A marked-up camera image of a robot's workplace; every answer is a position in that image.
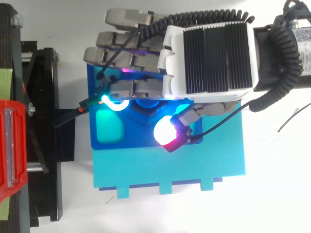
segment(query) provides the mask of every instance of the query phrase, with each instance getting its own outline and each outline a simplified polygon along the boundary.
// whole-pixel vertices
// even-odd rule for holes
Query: black cable
[[[116,57],[126,48],[126,46],[137,36],[140,32],[140,29],[134,31],[129,38],[120,46],[120,48],[115,52],[115,54],[109,59],[108,62],[104,65],[101,71],[99,71],[96,75],[96,79],[99,80],[104,76],[105,70],[111,65],[111,63],[116,59]]]
[[[70,112],[63,114],[62,116],[59,116],[54,121],[52,121],[52,125],[54,126],[54,128],[58,128],[62,126],[63,124],[66,124],[67,122],[85,113],[88,113],[88,109],[86,110],[83,110],[82,108],[73,109]]]
[[[285,127],[285,125],[290,122],[291,119],[293,119],[298,113],[300,113],[302,110],[308,108],[311,105],[311,103],[308,103],[306,106],[304,106],[303,108],[299,109],[299,111],[295,112],[290,118],[288,118],[288,120],[279,128],[279,130],[277,131],[278,133]]]
[[[290,4],[291,3],[295,3],[295,4],[299,4],[300,1],[299,0],[287,0],[284,4],[284,7],[283,7],[283,15],[286,15],[288,13],[288,10],[290,8]]]
[[[262,111],[285,97],[294,88],[302,72],[300,54],[296,39],[291,35],[292,31],[282,26],[273,26],[269,33],[285,63],[286,71],[271,90],[250,102],[249,109],[252,112]]]
[[[193,138],[190,139],[190,143],[194,143],[197,140],[201,139],[203,136],[205,136],[206,134],[209,134],[210,132],[214,131],[215,129],[219,128],[220,126],[222,126],[224,123],[226,123],[228,120],[230,120],[232,117],[234,117],[238,112],[240,112],[241,110],[243,110],[244,108],[246,108],[251,101],[247,102],[246,104],[242,105],[240,108],[238,108],[237,110],[235,110],[233,113],[231,113],[229,116],[227,116],[225,119],[223,119],[221,122],[219,122],[217,125],[213,126],[212,128],[210,128],[209,130],[205,131],[204,133],[198,134],[196,136],[194,136]]]
[[[195,11],[169,15],[154,22],[148,27],[140,29],[140,41],[144,42],[157,35],[163,35],[169,25],[178,27],[190,27],[210,23],[242,21],[252,23],[254,16],[248,17],[248,12],[242,15],[241,10],[216,10],[216,11]]]
[[[175,15],[169,15],[168,17],[164,17],[152,25],[147,27],[141,27],[132,33],[132,35],[125,41],[124,44],[120,46],[120,48],[115,52],[115,54],[109,59],[108,62],[104,65],[101,71],[96,75],[96,79],[100,80],[104,77],[105,70],[111,65],[114,59],[126,48],[126,46],[135,38],[135,36],[140,33],[140,43],[146,41],[156,35],[162,35],[165,33],[167,27],[169,25],[175,25],[179,27],[189,27],[194,25],[203,25],[217,22],[230,22],[230,21],[243,21],[252,23],[255,20],[254,16],[248,17],[248,12],[245,12],[242,15],[242,11],[238,10],[216,10],[216,11],[196,11],[190,13],[180,13]],[[54,127],[59,127],[73,118],[88,112],[88,108],[93,104],[94,101],[90,99],[86,99],[80,102],[80,108],[74,109],[71,113],[65,114],[60,118],[56,119],[53,122]]]

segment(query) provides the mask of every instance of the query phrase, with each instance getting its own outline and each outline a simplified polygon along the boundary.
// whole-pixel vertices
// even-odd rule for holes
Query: purple light
[[[133,73],[133,70],[127,68],[122,68],[121,71],[124,73]]]

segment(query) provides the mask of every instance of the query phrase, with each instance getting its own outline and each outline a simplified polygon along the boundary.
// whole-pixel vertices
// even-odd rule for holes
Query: metal rod
[[[27,92],[25,93],[25,100],[27,102],[29,101],[29,97],[28,97]],[[26,129],[27,129],[28,135],[30,136],[29,139],[30,139],[30,141],[32,142],[32,144],[34,146],[37,158],[38,158],[38,160],[41,163],[41,166],[43,168],[43,172],[44,173],[48,173],[48,168],[46,166],[47,163],[46,163],[45,158],[43,156],[43,152],[42,152],[40,143],[39,143],[37,135],[35,133],[35,129],[34,129],[32,123],[31,123],[30,116],[28,114],[26,114]]]
[[[39,171],[43,171],[43,168],[41,166],[41,163],[31,162],[31,163],[27,163],[27,171],[28,172],[39,172]]]
[[[22,52],[21,54],[21,61],[23,63],[29,63],[31,60],[33,53],[32,52]]]

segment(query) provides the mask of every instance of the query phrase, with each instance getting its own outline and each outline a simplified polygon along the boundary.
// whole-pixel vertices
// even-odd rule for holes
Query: white table surface
[[[156,13],[207,9],[242,9],[256,17],[255,27],[272,23],[285,0],[5,0],[24,17],[22,40],[60,55],[61,108],[75,108],[87,98],[84,51],[99,32],[109,8]],[[311,7],[311,1],[305,0]],[[250,94],[243,100],[262,93]],[[224,178],[214,190],[199,184],[173,186],[172,195],[158,187],[130,190],[118,200],[116,191],[93,188],[88,115],[76,120],[75,162],[62,163],[63,217],[39,219],[32,233],[206,233],[311,232],[311,108],[297,115],[281,133],[277,129],[311,102],[311,91],[295,90],[273,107],[243,110],[246,176]]]

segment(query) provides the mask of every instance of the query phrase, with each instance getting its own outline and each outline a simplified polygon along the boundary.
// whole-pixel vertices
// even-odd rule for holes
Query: robotic hand
[[[217,129],[247,106],[253,112],[262,111],[293,88],[310,87],[311,13],[307,6],[288,0],[283,14],[262,28],[251,27],[254,19],[235,10],[169,16],[109,10],[105,22],[129,32],[99,33],[97,47],[86,49],[84,61],[103,67],[97,75],[97,95],[81,102],[76,112],[60,119],[56,126],[87,112],[95,103],[103,102],[119,111],[129,100],[188,98],[194,103],[172,118],[165,116],[155,127],[156,140],[172,152]],[[148,76],[118,80],[104,75],[108,67],[146,72]],[[163,74],[163,81],[154,79],[154,73]],[[262,90],[268,92],[235,110],[247,93]],[[191,136],[189,125],[202,116],[232,111],[210,130]],[[161,133],[162,127],[171,132]]]

